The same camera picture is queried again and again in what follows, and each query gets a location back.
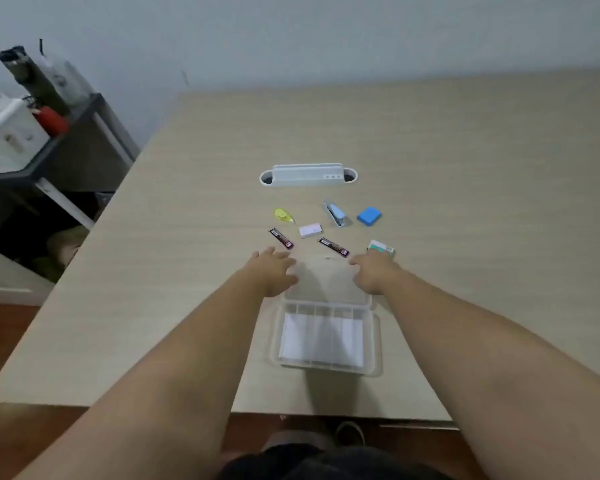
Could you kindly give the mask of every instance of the white table leg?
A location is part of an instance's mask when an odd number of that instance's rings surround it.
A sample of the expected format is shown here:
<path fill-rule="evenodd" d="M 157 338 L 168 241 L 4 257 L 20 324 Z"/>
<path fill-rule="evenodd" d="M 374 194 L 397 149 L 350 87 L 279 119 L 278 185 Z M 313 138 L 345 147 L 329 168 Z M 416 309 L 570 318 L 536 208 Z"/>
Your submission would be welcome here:
<path fill-rule="evenodd" d="M 131 165 L 134 164 L 134 160 L 131 157 L 131 155 L 127 153 L 125 147 L 120 144 L 118 137 L 113 133 L 113 131 L 111 131 L 111 129 L 102 119 L 101 115 L 99 115 L 97 112 L 93 113 L 93 120 L 96 122 L 100 131 L 104 133 L 104 136 L 107 138 L 108 142 L 113 146 L 113 149 L 116 151 L 121 160 L 124 161 L 124 163 L 126 163 L 127 166 L 130 168 Z"/>
<path fill-rule="evenodd" d="M 78 209 L 75 204 L 67 199 L 64 196 L 64 193 L 60 192 L 60 190 L 56 189 L 51 182 L 49 182 L 46 178 L 40 178 L 39 181 L 36 182 L 37 188 L 42 190 L 51 200 L 56 202 L 60 207 L 65 209 L 67 213 L 73 217 L 75 220 L 80 222 L 83 226 L 87 227 L 87 229 L 93 229 L 94 222 L 87 215 Z"/>

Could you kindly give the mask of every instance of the forearm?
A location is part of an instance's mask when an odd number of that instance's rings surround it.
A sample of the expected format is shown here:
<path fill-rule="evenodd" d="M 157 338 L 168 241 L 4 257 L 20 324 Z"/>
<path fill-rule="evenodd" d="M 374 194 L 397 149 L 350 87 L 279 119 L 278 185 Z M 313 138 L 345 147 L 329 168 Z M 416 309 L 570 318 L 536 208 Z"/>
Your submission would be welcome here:
<path fill-rule="evenodd" d="M 493 478 L 600 472 L 599 376 L 514 322 L 405 271 L 385 297 Z"/>
<path fill-rule="evenodd" d="M 243 270 L 232 275 L 21 478 L 208 476 L 263 297 Z"/>

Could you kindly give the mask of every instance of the wall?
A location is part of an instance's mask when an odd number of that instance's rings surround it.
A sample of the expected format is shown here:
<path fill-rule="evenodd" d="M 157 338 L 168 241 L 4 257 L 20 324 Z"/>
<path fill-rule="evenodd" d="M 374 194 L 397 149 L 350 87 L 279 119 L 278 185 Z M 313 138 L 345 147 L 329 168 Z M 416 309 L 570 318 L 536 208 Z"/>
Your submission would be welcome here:
<path fill-rule="evenodd" d="M 0 0 L 0 49 L 38 37 L 142 146 L 187 87 L 600 66 L 600 0 Z"/>

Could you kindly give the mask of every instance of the wooden floor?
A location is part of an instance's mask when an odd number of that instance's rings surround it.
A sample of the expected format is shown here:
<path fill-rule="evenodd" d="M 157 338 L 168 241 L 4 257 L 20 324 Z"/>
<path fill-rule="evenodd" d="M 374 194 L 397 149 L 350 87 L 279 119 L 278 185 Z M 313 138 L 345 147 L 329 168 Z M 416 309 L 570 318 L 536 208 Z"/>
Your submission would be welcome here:
<path fill-rule="evenodd" d="M 0 368 L 37 311 L 33 306 L 0 305 Z M 79 407 L 0 404 L 0 480 L 17 475 L 85 411 Z M 378 420 L 356 421 L 368 445 L 389 451 L 405 462 L 428 464 L 458 480 L 486 478 L 456 431 L 384 428 Z M 223 453 L 237 456 L 257 452 L 283 424 L 275 415 L 232 414 Z"/>

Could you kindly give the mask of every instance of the person's right arm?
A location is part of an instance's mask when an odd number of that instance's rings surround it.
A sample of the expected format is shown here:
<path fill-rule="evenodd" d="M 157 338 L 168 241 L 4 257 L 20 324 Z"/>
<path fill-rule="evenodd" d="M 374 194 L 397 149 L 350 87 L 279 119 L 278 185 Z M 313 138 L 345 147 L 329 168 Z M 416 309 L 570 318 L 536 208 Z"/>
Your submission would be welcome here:
<path fill-rule="evenodd" d="M 600 479 L 600 376 L 526 328 L 370 250 L 356 284 L 383 294 L 416 361 L 493 479 Z"/>

